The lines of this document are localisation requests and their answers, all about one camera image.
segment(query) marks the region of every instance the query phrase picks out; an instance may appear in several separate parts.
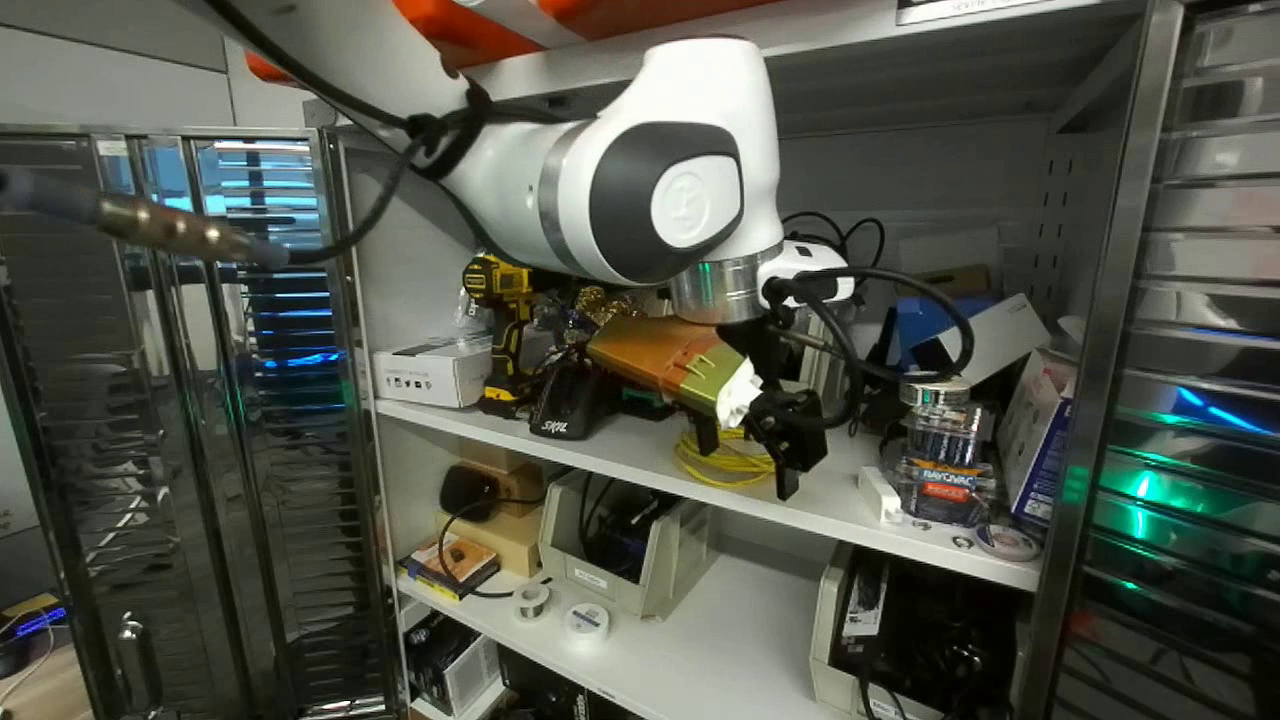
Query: blue light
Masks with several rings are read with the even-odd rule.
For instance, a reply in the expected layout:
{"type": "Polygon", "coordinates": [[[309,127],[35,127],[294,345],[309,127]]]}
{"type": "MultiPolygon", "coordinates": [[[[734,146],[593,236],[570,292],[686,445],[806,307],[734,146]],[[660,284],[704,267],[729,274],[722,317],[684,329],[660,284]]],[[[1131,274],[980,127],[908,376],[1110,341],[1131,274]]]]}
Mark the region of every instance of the blue light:
{"type": "Polygon", "coordinates": [[[31,618],[31,622],[21,622],[10,627],[17,640],[22,638],[35,638],[35,632],[46,632],[50,623],[66,622],[66,607],[50,604],[46,614],[31,618]]]}
{"type": "Polygon", "coordinates": [[[1250,426],[1250,422],[1243,422],[1243,416],[1234,416],[1234,412],[1202,400],[1202,395],[1192,391],[1192,387],[1174,387],[1174,400],[1184,400],[1184,406],[1192,406],[1197,412],[1202,412],[1202,416],[1213,416],[1213,422],[1218,422],[1218,426],[1233,426],[1233,428],[1241,428],[1241,434],[1270,435],[1266,428],[1261,428],[1261,426],[1250,426]]]}
{"type": "Polygon", "coordinates": [[[343,360],[343,354],[313,354],[313,358],[284,358],[284,360],[277,360],[277,358],[262,358],[261,363],[267,369],[267,371],[293,371],[293,369],[323,369],[323,363],[340,363],[343,360]]]}

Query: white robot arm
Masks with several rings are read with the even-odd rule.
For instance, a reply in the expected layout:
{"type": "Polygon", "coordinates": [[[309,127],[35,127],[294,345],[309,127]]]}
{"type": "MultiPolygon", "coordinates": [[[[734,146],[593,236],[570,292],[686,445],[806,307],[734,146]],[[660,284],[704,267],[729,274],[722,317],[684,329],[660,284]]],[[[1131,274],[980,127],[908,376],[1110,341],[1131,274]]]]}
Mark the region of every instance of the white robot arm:
{"type": "MultiPolygon", "coordinates": [[[[778,345],[765,284],[843,267],[825,243],[785,243],[777,111],[747,41],[680,41],[642,57],[635,81],[586,122],[496,122],[475,85],[447,77],[387,0],[185,0],[261,48],[299,85],[355,115],[400,127],[516,265],[622,290],[671,290],[674,317],[741,332],[743,358],[778,345]]],[[[209,259],[288,265],[243,232],[126,195],[65,189],[0,167],[0,206],[66,217],[108,236],[209,259]]],[[[790,395],[765,380],[765,409],[790,395]]]]}

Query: black cable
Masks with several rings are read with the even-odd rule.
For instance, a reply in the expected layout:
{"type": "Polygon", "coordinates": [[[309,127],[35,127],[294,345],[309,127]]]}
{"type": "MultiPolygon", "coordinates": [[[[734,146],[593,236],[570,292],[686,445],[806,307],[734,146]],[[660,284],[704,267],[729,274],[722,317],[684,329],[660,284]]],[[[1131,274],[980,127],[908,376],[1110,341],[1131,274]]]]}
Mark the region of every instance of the black cable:
{"type": "Polygon", "coordinates": [[[202,0],[224,23],[231,23],[234,35],[243,35],[254,52],[262,52],[271,65],[279,65],[293,81],[309,85],[318,102],[331,102],[348,111],[358,111],[377,126],[409,127],[402,115],[391,115],[384,107],[373,107],[369,102],[326,85],[315,77],[304,61],[288,57],[262,29],[254,29],[231,0],[202,0]]]}
{"type": "Polygon", "coordinates": [[[843,251],[843,259],[850,265],[850,236],[855,236],[858,229],[877,229],[877,251],[870,251],[869,265],[878,267],[884,243],[887,243],[887,232],[884,232],[884,220],[878,220],[878,217],[863,217],[863,220],[848,224],[848,229],[839,232],[839,251],[843,251]]]}
{"type": "Polygon", "coordinates": [[[785,284],[790,284],[797,302],[805,302],[806,307],[818,307],[825,292],[811,292],[811,290],[834,290],[839,276],[848,276],[848,281],[884,281],[884,284],[913,290],[913,292],[927,296],[958,329],[958,358],[943,371],[908,376],[908,371],[890,371],[890,369],[858,360],[855,347],[850,347],[850,336],[843,332],[843,326],[832,312],[817,312],[826,326],[826,332],[834,336],[843,360],[858,363],[863,376],[877,376],[877,380],[887,380],[887,385],[943,385],[943,380],[954,380],[968,369],[968,360],[976,354],[976,336],[972,336],[968,317],[943,292],[937,292],[931,284],[923,284],[916,276],[887,274],[887,267],[832,267],[832,274],[798,274],[797,281],[785,281],[785,284]]]}
{"type": "Polygon", "coordinates": [[[818,224],[826,224],[826,232],[832,232],[826,243],[839,243],[839,240],[843,240],[839,224],[834,224],[826,214],[786,214],[786,217],[785,217],[785,229],[797,224],[797,220],[818,220],[818,224]]]}
{"type": "Polygon", "coordinates": [[[294,249],[294,251],[288,251],[288,265],[323,265],[331,258],[348,258],[384,220],[384,214],[394,202],[394,189],[400,189],[402,171],[412,167],[412,156],[425,146],[427,146],[427,136],[414,136],[412,146],[402,146],[402,152],[394,156],[394,167],[387,171],[380,195],[373,202],[373,209],[358,217],[358,224],[348,236],[340,236],[340,240],[331,240],[323,249],[294,249]]]}
{"type": "Polygon", "coordinates": [[[438,540],[437,540],[437,556],[438,556],[438,571],[442,571],[447,590],[459,593],[459,598],[481,598],[481,599],[507,599],[507,598],[516,598],[516,593],[464,590],[464,581],[456,581],[456,571],[447,568],[447,527],[453,527],[453,519],[456,519],[456,517],[442,519],[438,540]]]}
{"type": "Polygon", "coordinates": [[[610,494],[610,482],[602,482],[602,490],[595,494],[595,506],[586,509],[585,527],[595,527],[595,517],[598,517],[607,494],[610,494]]]}

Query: white shelf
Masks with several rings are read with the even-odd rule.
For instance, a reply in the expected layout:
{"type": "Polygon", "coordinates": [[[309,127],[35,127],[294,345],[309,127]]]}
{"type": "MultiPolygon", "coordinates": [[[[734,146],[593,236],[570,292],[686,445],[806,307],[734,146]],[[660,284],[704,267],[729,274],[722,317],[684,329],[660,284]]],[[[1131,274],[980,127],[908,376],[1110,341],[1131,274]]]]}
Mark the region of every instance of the white shelf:
{"type": "Polygon", "coordinates": [[[630,81],[642,48],[680,35],[743,35],[756,41],[765,57],[806,57],[948,29],[1110,10],[1110,0],[968,0],[968,14],[898,23],[897,0],[777,0],[747,14],[722,14],[671,29],[512,57],[486,68],[473,68],[466,77],[475,77],[496,102],[521,102],[630,81]]]}
{"type": "Polygon", "coordinates": [[[560,585],[540,622],[521,622],[516,599],[442,599],[409,576],[400,593],[646,720],[839,717],[806,693],[817,585],[734,556],[720,556],[665,622],[610,614],[598,643],[563,638],[560,622],[574,598],[560,585]]]}
{"type": "Polygon", "coordinates": [[[530,435],[521,422],[481,412],[447,412],[394,400],[377,400],[377,412],[400,426],[464,435],[563,467],[598,472],[669,496],[686,496],[722,513],[826,536],[839,544],[858,544],[887,556],[937,566],[987,585],[1018,593],[1037,593],[1038,585],[1038,566],[1014,566],[985,550],[958,550],[943,534],[878,525],[869,499],[858,496],[858,472],[877,467],[877,442],[848,442],[843,434],[832,434],[826,462],[798,477],[798,494],[790,499],[777,499],[772,490],[722,494],[680,477],[671,465],[671,447],[684,422],[646,426],[630,416],[610,416],[593,442],[547,442],[530,435]]]}
{"type": "Polygon", "coordinates": [[[507,690],[502,683],[490,683],[466,713],[459,717],[447,717],[438,713],[437,704],[427,701],[412,701],[409,710],[425,720],[481,720],[507,690]]]}

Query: metal frame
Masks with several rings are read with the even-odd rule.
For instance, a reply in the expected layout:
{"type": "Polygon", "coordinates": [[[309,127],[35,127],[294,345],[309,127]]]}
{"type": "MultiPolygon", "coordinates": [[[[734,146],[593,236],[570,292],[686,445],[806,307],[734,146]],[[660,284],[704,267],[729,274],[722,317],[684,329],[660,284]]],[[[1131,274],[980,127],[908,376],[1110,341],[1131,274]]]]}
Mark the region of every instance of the metal frame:
{"type": "MultiPolygon", "coordinates": [[[[340,127],[318,127],[313,136],[315,150],[315,164],[318,164],[318,192],[323,192],[323,209],[326,209],[326,232],[340,236],[355,224],[351,214],[351,192],[348,192],[348,164],[343,164],[343,146],[340,146],[340,127]]],[[[358,360],[369,360],[369,347],[358,341],[358,296],[355,296],[355,258],[348,251],[343,259],[331,265],[331,302],[336,302],[336,320],[340,320],[340,341],[348,347],[343,363],[351,385],[369,385],[369,371],[358,371],[358,360]]],[[[384,485],[380,485],[380,447],[373,442],[377,434],[377,412],[351,412],[351,462],[355,462],[355,490],[358,490],[358,513],[363,513],[363,552],[369,552],[369,604],[373,607],[387,607],[380,614],[380,638],[387,640],[384,657],[384,701],[387,710],[400,704],[400,640],[394,640],[394,590],[384,590],[384,571],[391,568],[391,561],[380,552],[380,525],[384,525],[384,485]]]]}
{"type": "Polygon", "coordinates": [[[1018,696],[1018,717],[1051,717],[1055,672],[1069,632],[1069,614],[1076,599],[1076,568],[1086,536],[1086,517],[1094,499],[1094,472],[1102,462],[1107,409],[1117,400],[1119,354],[1125,354],[1125,312],[1131,306],[1131,281],[1138,265],[1138,240],[1147,220],[1147,195],[1156,177],[1160,127],[1166,107],[1166,87],[1174,74],[1184,29],[1181,0],[1147,0],[1134,77],[1128,91],[1128,142],[1119,159],[1119,184],[1107,224],[1107,243],[1094,274],[1086,341],[1078,354],[1078,387],[1073,416],[1069,467],[1059,485],[1059,506],[1051,517],[1051,540],[1043,556],[1043,581],[1030,618],[1029,683],[1018,696]]]}
{"type": "MultiPolygon", "coordinates": [[[[153,171],[142,167],[140,146],[126,142],[126,164],[130,164],[130,181],[137,181],[137,192],[140,195],[153,195],[153,171]]],[[[172,385],[179,387],[175,391],[175,406],[179,406],[179,422],[185,422],[185,442],[188,442],[188,457],[191,457],[191,490],[196,490],[196,513],[201,513],[201,525],[209,534],[209,550],[212,550],[212,571],[215,571],[215,598],[221,598],[221,607],[224,607],[224,622],[229,622],[229,643],[231,643],[231,667],[234,667],[234,683],[240,683],[240,696],[248,710],[262,710],[261,696],[254,696],[254,683],[248,678],[248,654],[243,654],[243,638],[240,638],[240,604],[234,604],[234,593],[231,593],[231,566],[229,566],[229,540],[224,540],[224,519],[221,519],[221,506],[215,506],[215,494],[212,494],[212,472],[209,472],[209,445],[202,445],[202,412],[191,406],[201,380],[196,380],[196,360],[191,360],[191,336],[188,336],[188,320],[179,312],[179,284],[172,284],[166,276],[166,259],[160,251],[147,251],[147,267],[153,267],[153,281],[157,281],[157,317],[160,317],[160,332],[163,332],[163,347],[166,347],[166,371],[172,371],[172,385]]]]}

